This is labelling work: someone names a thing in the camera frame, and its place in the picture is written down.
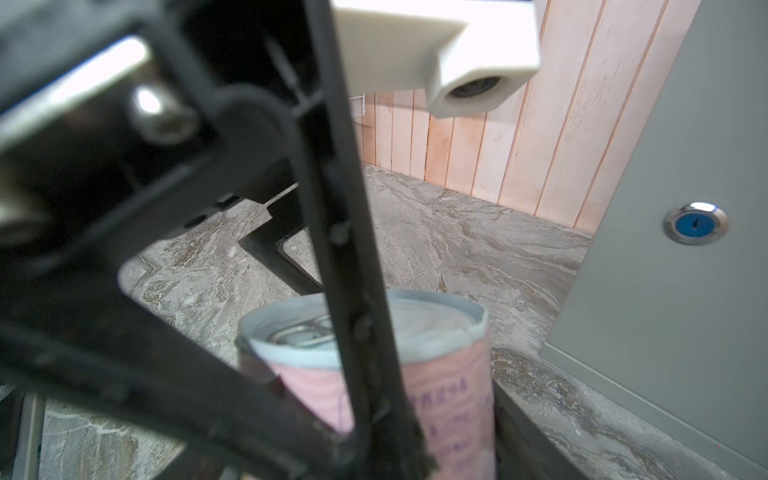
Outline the pink label can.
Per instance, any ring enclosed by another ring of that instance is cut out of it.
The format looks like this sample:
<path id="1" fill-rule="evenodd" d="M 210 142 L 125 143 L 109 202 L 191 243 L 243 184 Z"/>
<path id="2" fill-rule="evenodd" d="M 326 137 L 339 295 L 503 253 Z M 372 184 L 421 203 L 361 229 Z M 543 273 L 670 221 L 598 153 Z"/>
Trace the pink label can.
<path id="1" fill-rule="evenodd" d="M 404 390 L 438 463 L 434 478 L 495 478 L 487 310 L 441 292 L 389 290 L 387 302 Z M 240 319 L 239 336 L 311 412 L 340 433 L 352 431 L 324 295 L 253 310 Z"/>

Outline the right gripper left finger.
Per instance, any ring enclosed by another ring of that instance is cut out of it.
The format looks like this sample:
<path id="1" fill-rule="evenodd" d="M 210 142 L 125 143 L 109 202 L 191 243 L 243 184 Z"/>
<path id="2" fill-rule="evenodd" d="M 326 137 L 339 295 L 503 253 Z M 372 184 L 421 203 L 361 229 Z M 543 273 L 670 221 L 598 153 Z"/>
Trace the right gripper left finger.
<path id="1" fill-rule="evenodd" d="M 99 272 L 1 269 L 1 374 L 263 479 L 350 479 L 357 448 Z"/>

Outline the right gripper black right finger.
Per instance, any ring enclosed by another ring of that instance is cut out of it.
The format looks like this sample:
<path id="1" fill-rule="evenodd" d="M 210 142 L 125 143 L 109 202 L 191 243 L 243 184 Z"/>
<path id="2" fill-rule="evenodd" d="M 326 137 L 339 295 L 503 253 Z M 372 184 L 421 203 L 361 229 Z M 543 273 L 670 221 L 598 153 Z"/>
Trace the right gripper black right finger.
<path id="1" fill-rule="evenodd" d="M 435 460 L 404 391 L 331 7 L 303 1 L 300 8 L 317 82 L 309 97 L 276 115 L 354 418 L 331 472 L 425 479 Z"/>

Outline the blue cabinet lock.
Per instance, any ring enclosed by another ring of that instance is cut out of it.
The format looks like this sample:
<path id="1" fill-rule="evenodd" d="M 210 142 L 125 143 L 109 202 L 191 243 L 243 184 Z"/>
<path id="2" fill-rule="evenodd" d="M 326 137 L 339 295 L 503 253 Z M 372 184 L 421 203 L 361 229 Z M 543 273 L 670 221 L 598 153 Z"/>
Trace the blue cabinet lock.
<path id="1" fill-rule="evenodd" d="M 689 246 L 718 241 L 728 231 L 730 219 L 719 206 L 695 201 L 679 206 L 664 217 L 662 228 L 675 243 Z"/>

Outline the grey metal cabinet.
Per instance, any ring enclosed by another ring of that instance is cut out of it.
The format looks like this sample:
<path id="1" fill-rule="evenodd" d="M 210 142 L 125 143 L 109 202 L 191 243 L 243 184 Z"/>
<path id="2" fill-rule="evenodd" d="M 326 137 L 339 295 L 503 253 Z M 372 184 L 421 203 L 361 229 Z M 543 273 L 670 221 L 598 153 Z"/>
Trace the grey metal cabinet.
<path id="1" fill-rule="evenodd" d="M 767 5 L 705 1 L 541 355 L 767 475 Z"/>

